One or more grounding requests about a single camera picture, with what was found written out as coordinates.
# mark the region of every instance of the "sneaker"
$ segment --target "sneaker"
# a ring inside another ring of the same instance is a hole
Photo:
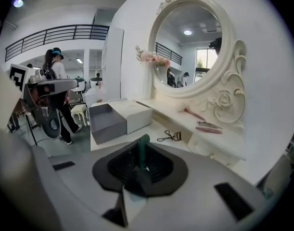
[[[79,125],[78,126],[78,130],[75,133],[77,133],[78,131],[80,131],[82,127],[83,127],[82,125]]]

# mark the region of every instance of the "drawer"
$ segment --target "drawer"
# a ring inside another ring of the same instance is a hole
[[[199,138],[195,134],[192,134],[191,139],[187,144],[187,147],[193,153],[197,153],[203,156],[209,156],[229,168],[232,168],[239,161],[238,158],[223,153],[221,150],[217,149],[215,146],[209,144],[205,140]]]

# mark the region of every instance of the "white box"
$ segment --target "white box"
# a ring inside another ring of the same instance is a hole
[[[109,101],[108,104],[127,120],[127,134],[152,122],[152,109],[130,100]]]

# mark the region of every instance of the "black pants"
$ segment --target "black pants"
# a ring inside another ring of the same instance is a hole
[[[12,115],[10,116],[9,121],[10,121],[12,127],[18,127],[19,126],[18,118],[17,118],[16,113],[12,113]]]
[[[70,127],[71,131],[75,133],[78,130],[78,125],[74,122],[73,118],[71,117],[70,105],[65,104],[63,107],[59,109],[59,111],[64,115],[64,118],[68,126]],[[61,133],[60,133],[61,137],[63,138],[65,142],[69,143],[71,141],[71,135],[68,132],[68,130],[66,130],[66,128],[64,127],[62,121],[60,125],[61,125]]]

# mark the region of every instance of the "balcony railing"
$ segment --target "balcony railing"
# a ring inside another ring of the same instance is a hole
[[[109,26],[68,25],[49,28],[31,34],[6,48],[5,61],[35,47],[64,40],[99,39],[105,40]]]
[[[172,60],[173,62],[181,65],[182,63],[182,56],[178,55],[177,53],[173,52],[171,49],[167,48],[166,46],[156,42],[155,43],[155,52],[161,56],[166,57],[167,59]]]

